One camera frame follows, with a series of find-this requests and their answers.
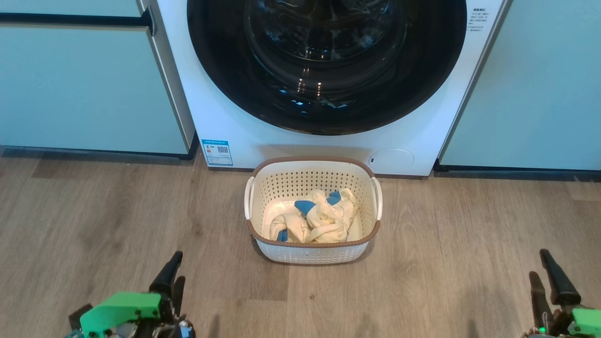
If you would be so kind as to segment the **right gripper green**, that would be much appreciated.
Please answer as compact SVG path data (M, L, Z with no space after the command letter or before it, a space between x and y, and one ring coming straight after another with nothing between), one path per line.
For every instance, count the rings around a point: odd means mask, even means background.
M539 251L543 268L550 282L550 301L561 308L553 313L547 301L545 287L535 271L529 272L534 327L528 330L529 338L599 338L601 336L601 311L579 306L581 295L556 263L550 251Z

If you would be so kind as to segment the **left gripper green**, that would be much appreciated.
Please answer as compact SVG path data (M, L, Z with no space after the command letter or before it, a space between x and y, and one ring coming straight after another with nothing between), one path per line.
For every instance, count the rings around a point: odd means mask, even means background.
M167 338L181 317L185 276L177 276L183 252L174 252L149 292L118 292L81 314L83 338Z

